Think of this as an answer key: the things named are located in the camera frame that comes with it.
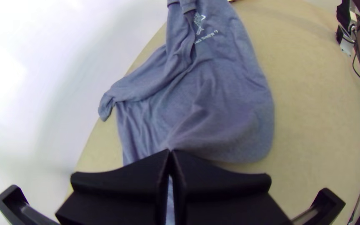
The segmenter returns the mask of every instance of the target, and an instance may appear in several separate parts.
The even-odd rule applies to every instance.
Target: white wall
[[[17,184],[55,219],[100,97],[166,15],[166,0],[0,0],[0,193]]]

